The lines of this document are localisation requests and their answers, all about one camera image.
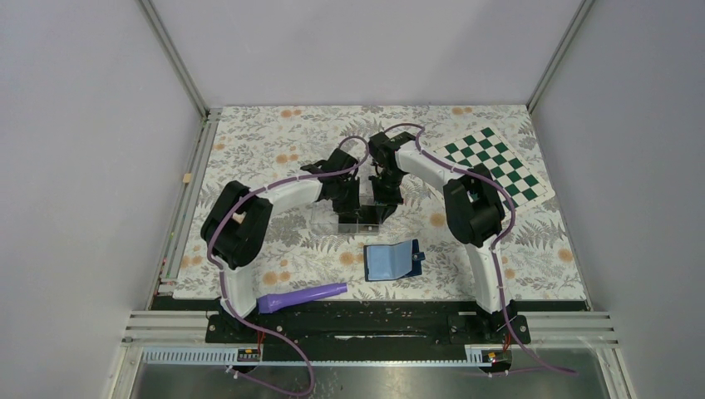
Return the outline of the green white checkerboard mat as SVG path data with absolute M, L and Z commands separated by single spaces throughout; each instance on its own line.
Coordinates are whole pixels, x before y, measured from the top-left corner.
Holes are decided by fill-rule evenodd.
M 511 144 L 491 128 L 463 136 L 435 149 L 451 162 L 485 166 L 493 180 L 510 195 L 517 212 L 528 210 L 555 197 L 549 183 L 522 158 Z

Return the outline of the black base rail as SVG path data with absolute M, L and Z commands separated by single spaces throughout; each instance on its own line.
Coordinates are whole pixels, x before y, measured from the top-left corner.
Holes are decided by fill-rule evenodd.
M 266 362 L 455 361 L 465 345 L 501 347 L 509 341 L 504 318 L 473 301 L 316 301 L 251 313 L 267 329 L 258 338 L 217 301 L 189 300 L 197 331 L 210 344 L 252 344 Z

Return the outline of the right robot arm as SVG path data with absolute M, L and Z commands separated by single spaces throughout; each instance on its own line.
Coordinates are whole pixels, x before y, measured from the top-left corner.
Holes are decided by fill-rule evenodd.
M 412 175 L 442 194 L 446 223 L 452 236 L 464 244 L 481 308 L 476 329 L 487 342 L 498 342 L 510 331 L 511 316 L 496 271 L 498 241 L 505 218 L 505 191 L 483 165 L 475 168 L 451 163 L 422 147 L 409 132 L 373 135 L 368 141 L 375 172 L 372 208 L 383 223 L 403 204 L 401 183 Z

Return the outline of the floral patterned table mat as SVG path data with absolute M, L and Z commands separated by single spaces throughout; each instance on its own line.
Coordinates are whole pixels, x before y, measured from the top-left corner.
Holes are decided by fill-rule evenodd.
M 506 296 L 587 297 L 530 115 L 504 106 L 232 106 L 222 111 L 208 154 L 173 295 L 214 299 L 219 270 L 200 230 L 233 180 L 258 188 L 297 175 L 342 148 L 363 154 L 362 138 L 388 130 L 426 131 L 423 145 L 445 159 L 484 163 L 515 198 L 514 228 L 498 255 Z M 250 265 L 256 298 L 343 283 L 345 299 L 463 301 L 475 294 L 471 262 L 447 226 L 440 191 L 408 175 L 402 204 L 365 234 L 340 225 L 329 201 L 274 215 Z

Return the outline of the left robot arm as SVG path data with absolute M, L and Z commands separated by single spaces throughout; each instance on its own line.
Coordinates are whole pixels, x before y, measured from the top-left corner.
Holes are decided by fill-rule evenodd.
M 336 149 L 326 160 L 304 165 L 301 172 L 252 189 L 237 180 L 229 182 L 201 227 L 207 259 L 219 270 L 220 305 L 229 315 L 226 331 L 246 342 L 258 330 L 251 312 L 257 306 L 250 264 L 263 247 L 272 216 L 320 201 L 331 203 L 344 222 L 361 209 L 359 177 L 361 160 Z

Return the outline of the purple plastic handle tool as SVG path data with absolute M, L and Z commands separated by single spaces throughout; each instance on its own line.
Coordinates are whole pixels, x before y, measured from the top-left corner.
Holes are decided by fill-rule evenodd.
M 331 283 L 289 293 L 271 293 L 257 299 L 257 308 L 261 314 L 271 314 L 283 308 L 334 297 L 347 291 L 345 283 Z

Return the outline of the clear plastic card box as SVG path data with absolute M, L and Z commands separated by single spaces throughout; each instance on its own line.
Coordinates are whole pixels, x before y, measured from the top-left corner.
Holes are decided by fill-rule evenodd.
M 313 204 L 310 227 L 315 234 L 374 235 L 380 230 L 377 208 L 360 195 L 360 179 L 327 178 Z

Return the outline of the navy blue card holder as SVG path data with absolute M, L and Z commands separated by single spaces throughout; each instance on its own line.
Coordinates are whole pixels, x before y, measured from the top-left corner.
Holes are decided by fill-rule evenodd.
M 364 278 L 367 282 L 394 281 L 422 275 L 426 255 L 417 239 L 397 244 L 363 247 Z

